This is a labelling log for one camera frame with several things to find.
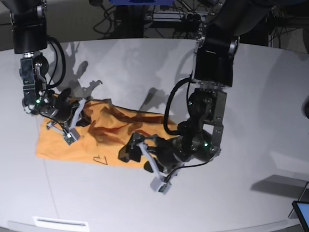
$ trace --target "orange cloth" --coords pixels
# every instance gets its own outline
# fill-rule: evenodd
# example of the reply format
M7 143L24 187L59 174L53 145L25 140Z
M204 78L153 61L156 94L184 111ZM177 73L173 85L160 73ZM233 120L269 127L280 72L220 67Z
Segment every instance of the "orange cloth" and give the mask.
M41 124L36 156L52 160L143 167L147 161L144 156L141 157L140 163L125 163L118 159L119 150L128 143L132 133L137 131L145 136L157 134L165 139L171 138L164 131L162 114L127 110L105 101L88 102L84 112L91 116L92 123L87 127L76 127L81 138L70 146L59 132L46 129L49 119L45 118ZM176 127L177 125L169 122L169 128L175 130Z

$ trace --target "white table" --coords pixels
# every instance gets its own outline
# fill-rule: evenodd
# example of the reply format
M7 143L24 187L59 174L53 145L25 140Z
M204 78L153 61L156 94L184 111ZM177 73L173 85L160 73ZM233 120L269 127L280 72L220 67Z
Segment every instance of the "white table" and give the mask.
M175 83L192 70L195 41L63 46L68 75L60 90L70 85L81 96L91 81L101 81L94 98L137 110L150 92L141 110L163 113ZM44 55L52 71L54 55L49 49ZM19 58L0 53L0 183L6 190L0 191L0 226L7 220L33 224L32 216L88 221L92 232L272 231L297 223L287 217L301 188L273 175L309 180L309 120L301 112L309 95L308 55L241 44L227 90L222 152L204 167L182 170L166 196L152 192L153 175L144 170L35 158L41 120L22 112ZM186 119L185 88L171 114Z

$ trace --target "screen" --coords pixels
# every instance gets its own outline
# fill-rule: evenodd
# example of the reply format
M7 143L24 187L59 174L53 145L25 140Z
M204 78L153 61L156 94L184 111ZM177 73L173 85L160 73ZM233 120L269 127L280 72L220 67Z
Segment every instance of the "screen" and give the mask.
M309 203L297 203L297 205L307 225L309 225Z

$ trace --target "crumpled fabric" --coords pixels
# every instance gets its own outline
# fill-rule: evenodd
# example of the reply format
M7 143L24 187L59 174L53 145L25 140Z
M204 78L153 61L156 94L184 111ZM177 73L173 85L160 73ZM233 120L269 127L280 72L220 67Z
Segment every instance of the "crumpled fabric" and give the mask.
M89 101L84 112L91 117L87 127L76 127L81 138L70 146L63 140L62 134L49 129L45 118L40 128L36 146L36 156L44 159L78 161L110 166L142 168L147 159L142 156L140 163L130 160L125 163L118 159L119 150L125 146L133 132L144 136L157 134L170 139L163 127L163 115L138 112L113 106L106 101ZM169 121L169 128L176 130L177 125Z

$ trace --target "white vent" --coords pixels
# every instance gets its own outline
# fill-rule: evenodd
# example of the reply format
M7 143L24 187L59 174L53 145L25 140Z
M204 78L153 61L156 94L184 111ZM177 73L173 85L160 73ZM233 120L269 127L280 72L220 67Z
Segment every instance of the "white vent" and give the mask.
M88 222L84 221L60 220L46 217L33 217L33 219L37 227L73 232L90 232Z

